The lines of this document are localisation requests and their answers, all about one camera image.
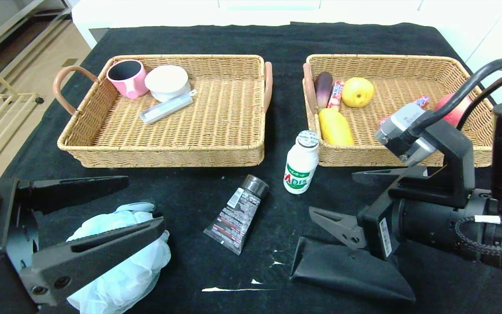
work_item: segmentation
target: black pouch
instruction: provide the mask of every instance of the black pouch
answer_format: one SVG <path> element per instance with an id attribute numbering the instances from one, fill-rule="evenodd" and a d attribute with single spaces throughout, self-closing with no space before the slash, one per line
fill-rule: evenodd
<path id="1" fill-rule="evenodd" d="M 290 280 L 377 300 L 416 302 L 412 288 L 398 272 L 395 256 L 385 262 L 365 250 L 307 237 L 299 238 Z"/>

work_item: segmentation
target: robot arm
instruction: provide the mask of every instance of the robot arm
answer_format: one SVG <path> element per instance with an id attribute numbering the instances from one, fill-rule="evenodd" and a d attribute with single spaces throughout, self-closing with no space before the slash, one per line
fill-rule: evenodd
<path id="1" fill-rule="evenodd" d="M 484 66 L 436 112 L 406 105 L 394 113 L 375 136 L 408 167 L 355 173 L 356 181 L 384 181 L 381 178 L 386 177 L 393 182 L 357 216 L 311 207 L 313 221 L 348 247 L 365 248 L 383 260 L 401 242 L 412 240 L 502 268 L 502 104 L 494 108 L 491 191 L 475 188 L 471 141 L 441 119 L 482 78 L 501 68 L 502 59 Z M 502 79 L 484 90 L 484 95 L 464 113 L 461 123 L 478 102 L 500 85 Z M 435 150 L 444 154 L 444 166 L 428 175 L 425 167 L 416 164 Z"/>
<path id="2" fill-rule="evenodd" d="M 34 211 L 46 215 L 128 185 L 126 176 L 0 180 L 0 314 L 57 305 L 160 237 L 162 217 L 38 250 Z"/>

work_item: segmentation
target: white bowl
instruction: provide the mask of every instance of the white bowl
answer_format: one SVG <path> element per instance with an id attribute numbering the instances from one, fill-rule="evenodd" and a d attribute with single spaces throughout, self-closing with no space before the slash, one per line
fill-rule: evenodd
<path id="1" fill-rule="evenodd" d="M 187 72 L 177 65 L 161 65 L 150 71 L 145 85 L 160 102 L 191 91 Z"/>

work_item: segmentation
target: wicker basket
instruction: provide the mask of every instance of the wicker basket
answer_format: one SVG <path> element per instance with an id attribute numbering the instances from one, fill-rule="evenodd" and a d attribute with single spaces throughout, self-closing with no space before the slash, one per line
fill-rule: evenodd
<path id="1" fill-rule="evenodd" d="M 106 79 L 115 62 L 139 60 L 145 70 L 182 66 L 193 103 L 151 125 L 139 113 L 156 104 L 148 92 L 119 94 Z M 78 70 L 94 83 L 75 110 L 61 95 L 61 81 Z M 69 66 L 58 73 L 54 94 L 71 114 L 58 147 L 84 167 L 247 167 L 265 155 L 265 113 L 271 100 L 270 62 L 256 55 L 123 55 L 108 60 L 95 77 Z"/>
<path id="2" fill-rule="evenodd" d="M 430 96 L 426 109 L 434 109 L 439 99 L 456 92 L 470 77 L 460 62 L 440 56 L 311 55 L 307 57 L 307 64 L 304 65 L 306 79 L 303 80 L 305 110 L 309 129 L 315 131 L 319 138 L 319 116 L 309 105 L 309 99 L 312 99 L 311 102 L 315 100 L 311 78 L 321 72 L 329 72 L 335 80 L 364 77 L 375 85 L 375 95 L 369 105 L 360 109 L 340 106 L 340 113 L 350 124 L 356 145 L 329 145 L 321 140 L 319 165 L 325 167 L 403 166 L 396 156 L 375 139 L 378 122 L 422 95 Z M 469 97 L 474 99 L 481 92 L 476 87 Z M 485 99 L 474 109 L 462 130 L 474 143 L 476 167 L 491 164 L 493 121 L 492 104 Z M 423 164 L 440 166 L 442 161 L 443 155 L 436 152 Z"/>

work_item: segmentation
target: green label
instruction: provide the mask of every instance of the green label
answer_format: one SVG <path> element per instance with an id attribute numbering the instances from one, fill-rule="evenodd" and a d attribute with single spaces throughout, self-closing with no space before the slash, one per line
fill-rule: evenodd
<path id="1" fill-rule="evenodd" d="M 292 169 L 292 167 L 289 166 L 289 164 L 287 164 L 287 167 L 288 167 L 288 171 L 291 175 L 293 175 L 294 177 L 309 177 L 309 172 L 299 172 L 299 171 L 295 171 Z"/>
<path id="2" fill-rule="evenodd" d="M 301 189 L 307 185 L 310 172 L 295 171 L 289 165 L 286 165 L 287 172 L 284 175 L 284 182 L 293 189 Z"/>

